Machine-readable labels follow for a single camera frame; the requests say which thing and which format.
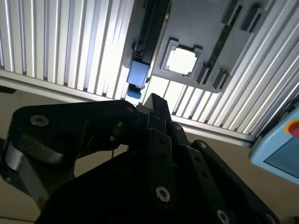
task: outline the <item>metal screw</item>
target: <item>metal screw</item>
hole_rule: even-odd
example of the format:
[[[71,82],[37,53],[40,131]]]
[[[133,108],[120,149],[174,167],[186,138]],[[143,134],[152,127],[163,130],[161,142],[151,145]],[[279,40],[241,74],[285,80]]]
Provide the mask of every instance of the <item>metal screw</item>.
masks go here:
[[[200,142],[199,145],[200,145],[201,148],[206,148],[206,145],[203,142]]]
[[[176,129],[178,129],[179,131],[182,129],[180,125],[176,124]]]
[[[132,107],[127,107],[127,109],[128,109],[128,111],[130,111],[130,112],[134,112],[134,109],[132,108]]]
[[[275,220],[272,218],[271,215],[269,214],[266,214],[267,218],[269,219],[269,221],[272,223],[272,224],[276,224]]]
[[[45,127],[49,124],[49,120],[43,115],[33,115],[30,122],[39,127]]]
[[[223,224],[229,224],[229,218],[228,218],[227,214],[225,214],[224,211],[218,210],[217,216]]]
[[[119,123],[117,124],[117,126],[118,126],[118,127],[122,127],[122,126],[123,126],[123,123],[122,123],[122,122],[119,122]]]
[[[165,187],[157,187],[156,195],[162,202],[168,203],[170,201],[170,194]]]
[[[11,178],[10,178],[10,177],[7,177],[7,178],[5,179],[5,181],[6,181],[7,183],[10,183],[10,182],[11,182]]]
[[[114,136],[110,136],[110,141],[111,141],[112,143],[115,143],[115,142],[116,142],[116,137],[114,137]]]

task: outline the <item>gray panel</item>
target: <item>gray panel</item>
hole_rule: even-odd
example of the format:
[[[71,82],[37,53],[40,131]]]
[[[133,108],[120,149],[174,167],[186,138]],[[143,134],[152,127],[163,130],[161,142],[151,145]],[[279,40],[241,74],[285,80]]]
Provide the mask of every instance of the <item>gray panel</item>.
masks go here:
[[[196,80],[202,69],[202,65],[209,61],[225,25],[222,21],[225,19],[224,17],[227,11],[229,11],[228,8],[231,3],[229,0],[173,0],[171,15],[157,56],[157,62],[155,64],[153,74],[155,76],[167,78],[171,81],[183,83],[207,91],[221,91],[219,88],[221,84],[219,84],[217,88],[213,87],[214,80],[219,74],[220,69],[226,70],[228,73],[232,71],[249,37],[251,36],[250,32],[240,30],[240,27],[244,23],[249,9],[252,7],[253,3],[256,3],[256,1],[235,2],[237,2],[237,5],[234,7],[233,14],[237,9],[238,4],[242,4],[241,12],[214,65],[214,69],[209,76],[209,81],[206,84],[203,84],[203,80],[200,84],[198,84]],[[199,65],[194,68],[196,72],[192,74],[191,79],[183,77],[176,72],[166,71],[160,68],[170,38],[178,39],[182,46],[189,48],[199,46],[203,48],[199,57]]]

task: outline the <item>bolt head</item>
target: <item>bolt head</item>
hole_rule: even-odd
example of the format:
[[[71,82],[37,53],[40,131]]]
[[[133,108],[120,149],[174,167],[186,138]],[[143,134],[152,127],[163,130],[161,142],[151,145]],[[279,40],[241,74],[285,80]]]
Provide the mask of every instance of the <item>bolt head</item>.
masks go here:
[[[156,196],[162,202],[168,203],[170,201],[170,194],[165,187],[157,187],[156,188]]]
[[[179,130],[179,131],[182,129],[181,126],[178,125],[178,124],[176,124],[175,126],[176,126],[176,129]]]

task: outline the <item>emergency stop button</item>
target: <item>emergency stop button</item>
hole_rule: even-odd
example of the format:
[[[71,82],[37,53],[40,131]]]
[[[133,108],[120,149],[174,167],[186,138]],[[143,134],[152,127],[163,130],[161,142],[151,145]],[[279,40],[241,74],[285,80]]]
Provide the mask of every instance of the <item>emergency stop button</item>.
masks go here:
[[[294,138],[299,138],[299,123],[293,123],[289,126],[289,133]]]

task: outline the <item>blue bracket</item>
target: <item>blue bracket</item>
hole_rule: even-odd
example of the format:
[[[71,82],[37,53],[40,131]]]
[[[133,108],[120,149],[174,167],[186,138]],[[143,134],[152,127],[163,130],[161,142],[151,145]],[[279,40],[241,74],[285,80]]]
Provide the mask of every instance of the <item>blue bracket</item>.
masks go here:
[[[149,69],[150,66],[146,63],[132,61],[127,78],[127,83],[129,83],[128,96],[140,99],[140,91],[144,88]]]

